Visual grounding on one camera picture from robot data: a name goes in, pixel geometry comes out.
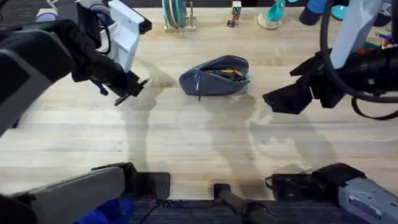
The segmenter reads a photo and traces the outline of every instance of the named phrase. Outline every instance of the robotic arm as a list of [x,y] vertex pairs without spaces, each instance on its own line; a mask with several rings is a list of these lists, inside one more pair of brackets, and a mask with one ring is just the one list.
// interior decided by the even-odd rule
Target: robotic arm
[[97,15],[80,3],[58,10],[58,20],[25,24],[0,32],[0,136],[53,83],[70,72],[75,82],[91,80],[121,97],[137,96],[147,82],[130,71],[139,35],[152,24],[115,0],[109,3],[115,20],[112,51],[103,55]]
[[[381,97],[398,90],[397,47],[373,50],[363,55],[355,53],[364,43],[383,4],[383,0],[351,0],[335,46],[328,49],[327,35],[331,8],[334,0],[327,1],[320,32],[321,51],[292,70],[292,76],[300,76],[296,83],[263,95],[264,101],[274,112],[301,113],[312,101],[320,100],[322,107],[334,108],[349,94],[357,114],[386,120],[398,116],[398,111],[386,116],[369,117],[363,114],[357,99],[375,103],[398,103],[397,97]],[[392,38],[398,35],[396,1],[392,4]]]
[[267,180],[279,201],[332,203],[371,224],[398,223],[398,197],[344,163],[312,174],[274,174]]

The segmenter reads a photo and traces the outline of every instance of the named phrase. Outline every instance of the pencil case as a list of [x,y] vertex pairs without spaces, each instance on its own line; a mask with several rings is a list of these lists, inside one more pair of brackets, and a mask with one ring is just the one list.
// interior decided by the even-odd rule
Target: pencil case
[[[244,78],[239,81],[230,80],[220,75],[207,72],[209,70],[235,70]],[[225,96],[245,93],[250,82],[249,63],[246,59],[225,55],[191,68],[180,76],[180,84],[186,95],[193,96]]]

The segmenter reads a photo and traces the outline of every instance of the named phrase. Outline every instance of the black wire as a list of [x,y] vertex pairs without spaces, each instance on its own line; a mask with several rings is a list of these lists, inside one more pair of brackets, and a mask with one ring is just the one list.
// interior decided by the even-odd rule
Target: black wire
[[109,7],[109,2],[107,2],[107,1],[105,1],[105,0],[102,0],[102,3],[103,3],[106,7]]
[[2,0],[1,2],[0,2],[0,10],[4,7],[4,5],[6,5],[6,3],[8,2],[9,0]]
[[208,206],[183,206],[182,203],[184,203],[183,200],[173,200],[173,201],[165,201],[162,203],[162,207],[165,208],[182,208],[182,209],[202,209],[202,208],[213,208],[217,205],[220,205],[220,203],[216,203],[214,200],[212,201],[211,205]]
[[277,216],[274,215],[263,203],[247,200],[241,207],[239,214],[241,216],[241,223],[249,223],[248,222],[248,214],[256,209],[263,209],[266,213],[270,215],[270,218],[276,219]]
[[391,114],[387,114],[387,115],[384,115],[384,116],[378,116],[378,117],[368,116],[368,115],[364,114],[361,111],[361,109],[358,106],[358,102],[357,101],[358,101],[358,99],[353,97],[351,99],[351,105],[353,106],[353,109],[354,109],[355,113],[360,115],[360,116],[362,116],[362,117],[364,117],[364,118],[370,118],[370,119],[373,119],[373,120],[376,120],[376,121],[387,121],[387,120],[394,119],[394,118],[398,117],[398,111],[392,112]]
[[145,222],[145,220],[148,218],[148,216],[157,208],[159,207],[160,204],[156,204],[155,206],[153,206],[145,215],[144,217],[141,219],[141,221],[139,222],[139,224],[143,224]]
[[335,68],[333,67],[333,64],[331,62],[328,50],[329,20],[330,20],[331,9],[334,3],[335,3],[334,0],[327,1],[325,10],[323,11],[321,31],[320,31],[320,48],[328,77],[342,91],[360,100],[370,101],[375,103],[398,103],[398,97],[393,97],[393,96],[376,97],[376,96],[366,95],[362,92],[358,92],[349,87],[343,80],[341,80],[341,78],[336,73]]
[[269,189],[272,189],[272,185],[268,183],[268,180],[272,180],[272,177],[267,177],[266,178],[266,185]]
[[184,207],[184,206],[181,206],[181,205],[178,205],[178,206],[174,205],[174,206],[173,206],[173,204],[176,204],[177,202],[182,203],[183,201],[182,201],[182,200],[179,200],[179,201],[174,201],[174,200],[168,201],[168,200],[166,200],[166,201],[163,201],[163,202],[162,202],[161,200],[156,200],[156,205],[154,205],[154,206],[144,215],[144,217],[141,219],[141,221],[139,222],[139,224],[143,224],[143,223],[145,222],[145,220],[149,217],[149,215],[150,215],[156,208],[158,208],[158,207],[165,207],[165,208],[186,208],[186,209],[201,209],[201,208],[212,208],[212,207],[215,207],[215,206],[217,206],[217,205],[220,204],[220,203],[215,203],[215,201],[213,201],[213,203],[212,203],[210,206],[196,206],[196,207]]
[[100,16],[98,16],[98,15],[97,15],[97,18],[103,23],[104,29],[105,29],[105,33],[106,33],[106,37],[108,38],[108,49],[105,52],[98,52],[98,53],[103,54],[103,55],[107,55],[107,54],[109,54],[111,52],[111,48],[112,48],[111,33],[109,32],[108,25],[106,25],[105,21],[102,20],[102,18],[100,18]]

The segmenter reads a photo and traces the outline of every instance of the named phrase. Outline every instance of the blue object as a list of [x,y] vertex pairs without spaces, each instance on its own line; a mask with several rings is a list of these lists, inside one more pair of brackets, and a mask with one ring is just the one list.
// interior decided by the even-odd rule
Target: blue object
[[331,9],[331,15],[337,19],[342,21],[346,16],[347,7],[346,6],[333,6]]
[[126,224],[133,212],[132,200],[113,199],[100,205],[75,224]]
[[279,21],[284,16],[284,0],[278,0],[268,11],[267,20],[272,22]]
[[390,44],[395,44],[394,39],[392,38],[392,35],[378,34],[377,36],[380,38],[383,38],[385,40],[388,40],[388,42],[390,42]]
[[300,15],[300,22],[305,25],[315,25],[325,10],[326,0],[309,0]]
[[114,21],[112,20],[111,16],[108,15],[107,13],[103,12],[103,11],[99,11],[99,10],[92,10],[93,12],[95,12],[95,14],[97,14],[97,16],[105,22],[104,26],[110,26],[114,23]]

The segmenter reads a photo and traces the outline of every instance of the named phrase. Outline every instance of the wooden table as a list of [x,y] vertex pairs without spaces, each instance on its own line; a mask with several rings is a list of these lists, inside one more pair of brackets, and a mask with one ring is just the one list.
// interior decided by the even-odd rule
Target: wooden table
[[[161,9],[138,9],[153,30],[142,36],[133,70],[152,83],[119,107],[89,82],[66,77],[51,87],[0,139],[0,192],[133,161],[141,171],[170,172],[171,198],[211,198],[217,182],[246,198],[272,198],[268,175],[345,162],[398,194],[397,120],[361,118],[348,97],[333,110],[315,101],[299,116],[275,114],[261,98],[294,82],[289,70],[319,49],[319,24],[304,26],[302,9],[287,9],[282,27],[268,31],[257,24],[265,9],[244,8],[240,25],[229,28],[229,10],[195,9],[196,32],[166,34]],[[331,40],[339,26],[331,22]],[[186,96],[179,76],[225,54],[249,61],[248,93],[200,102]],[[369,114],[394,109],[361,106]]]

